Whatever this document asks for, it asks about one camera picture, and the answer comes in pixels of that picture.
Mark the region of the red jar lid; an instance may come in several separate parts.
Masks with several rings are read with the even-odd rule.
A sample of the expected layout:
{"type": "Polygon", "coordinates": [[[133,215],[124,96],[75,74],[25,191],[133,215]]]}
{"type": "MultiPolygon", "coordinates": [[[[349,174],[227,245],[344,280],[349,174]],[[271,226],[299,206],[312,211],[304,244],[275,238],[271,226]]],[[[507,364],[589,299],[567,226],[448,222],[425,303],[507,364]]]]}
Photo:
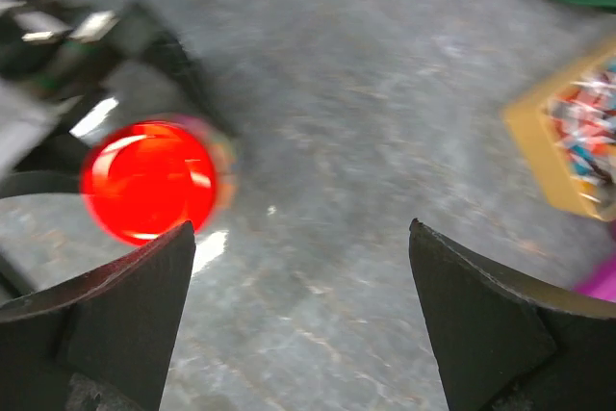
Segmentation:
{"type": "Polygon", "coordinates": [[[107,233],[139,246],[186,221],[200,229],[215,211],[219,181],[196,135],[154,119],[121,128],[91,150],[80,191],[107,233]]]}

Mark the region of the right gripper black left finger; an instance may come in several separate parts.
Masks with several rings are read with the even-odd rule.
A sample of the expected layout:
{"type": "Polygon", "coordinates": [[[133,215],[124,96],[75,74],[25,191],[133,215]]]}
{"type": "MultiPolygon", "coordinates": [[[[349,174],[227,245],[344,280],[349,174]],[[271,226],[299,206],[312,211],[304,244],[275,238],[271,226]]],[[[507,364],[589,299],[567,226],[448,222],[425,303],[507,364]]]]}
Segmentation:
{"type": "Polygon", "coordinates": [[[192,277],[190,222],[1,306],[1,407],[157,410],[192,277]]]}

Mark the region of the clear glass jar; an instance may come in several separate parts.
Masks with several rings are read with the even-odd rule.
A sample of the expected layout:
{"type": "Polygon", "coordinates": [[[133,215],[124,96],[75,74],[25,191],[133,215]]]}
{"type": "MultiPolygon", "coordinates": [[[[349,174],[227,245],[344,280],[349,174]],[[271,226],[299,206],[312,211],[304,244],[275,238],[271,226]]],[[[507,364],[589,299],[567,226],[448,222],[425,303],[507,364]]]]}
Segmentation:
{"type": "Polygon", "coordinates": [[[239,187],[237,146],[206,119],[185,116],[183,123],[201,141],[213,161],[218,184],[214,213],[219,213],[232,204],[239,187]]]}

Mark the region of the magenta plastic scoop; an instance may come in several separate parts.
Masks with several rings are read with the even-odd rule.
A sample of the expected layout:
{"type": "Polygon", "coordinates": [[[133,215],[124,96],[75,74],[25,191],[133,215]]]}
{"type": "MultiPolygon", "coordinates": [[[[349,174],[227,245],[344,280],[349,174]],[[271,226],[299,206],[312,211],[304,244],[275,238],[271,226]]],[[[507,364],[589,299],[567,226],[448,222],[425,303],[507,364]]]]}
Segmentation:
{"type": "Polygon", "coordinates": [[[600,264],[582,283],[575,287],[577,293],[609,302],[616,301],[616,258],[600,264]]]}

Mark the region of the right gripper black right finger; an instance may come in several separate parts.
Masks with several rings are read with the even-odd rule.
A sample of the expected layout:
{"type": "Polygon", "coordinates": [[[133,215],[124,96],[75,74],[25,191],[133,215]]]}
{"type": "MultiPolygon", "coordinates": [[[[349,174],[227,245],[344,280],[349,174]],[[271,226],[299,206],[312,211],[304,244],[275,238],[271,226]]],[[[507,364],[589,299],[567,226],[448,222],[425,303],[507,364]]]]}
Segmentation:
{"type": "Polygon", "coordinates": [[[409,259],[449,409],[614,409],[614,303],[513,270],[418,219],[409,259]]]}

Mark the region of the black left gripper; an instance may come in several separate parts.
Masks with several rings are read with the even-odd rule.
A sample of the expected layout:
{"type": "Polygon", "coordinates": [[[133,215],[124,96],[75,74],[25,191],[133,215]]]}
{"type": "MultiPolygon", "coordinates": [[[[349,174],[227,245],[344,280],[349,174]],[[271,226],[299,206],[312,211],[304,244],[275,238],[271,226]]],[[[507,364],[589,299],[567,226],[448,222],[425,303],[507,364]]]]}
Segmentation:
{"type": "MultiPolygon", "coordinates": [[[[144,4],[114,11],[60,0],[1,0],[1,92],[7,95],[54,99],[104,79],[117,64],[142,54],[184,94],[190,113],[236,136],[213,102],[201,62],[144,4]]],[[[13,172],[1,180],[2,199],[79,192],[79,178],[58,171],[13,172]]]]}

